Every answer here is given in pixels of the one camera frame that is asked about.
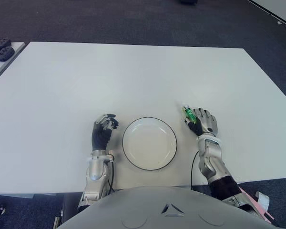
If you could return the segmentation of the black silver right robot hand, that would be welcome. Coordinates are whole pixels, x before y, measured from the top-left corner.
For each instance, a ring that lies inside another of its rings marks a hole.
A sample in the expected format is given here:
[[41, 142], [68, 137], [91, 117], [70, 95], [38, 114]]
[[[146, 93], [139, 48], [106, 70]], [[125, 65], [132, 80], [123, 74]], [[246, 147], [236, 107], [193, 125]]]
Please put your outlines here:
[[217, 121], [209, 111], [203, 108], [184, 107], [185, 123], [197, 136], [203, 134], [217, 136]]

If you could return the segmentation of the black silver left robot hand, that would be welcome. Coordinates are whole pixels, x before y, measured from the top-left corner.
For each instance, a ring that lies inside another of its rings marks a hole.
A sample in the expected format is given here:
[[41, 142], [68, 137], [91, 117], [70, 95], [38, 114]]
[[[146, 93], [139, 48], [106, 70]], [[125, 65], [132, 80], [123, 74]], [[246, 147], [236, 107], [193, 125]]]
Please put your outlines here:
[[91, 139], [93, 151], [106, 150], [112, 131], [119, 126], [115, 117], [115, 114], [104, 114], [94, 122]]

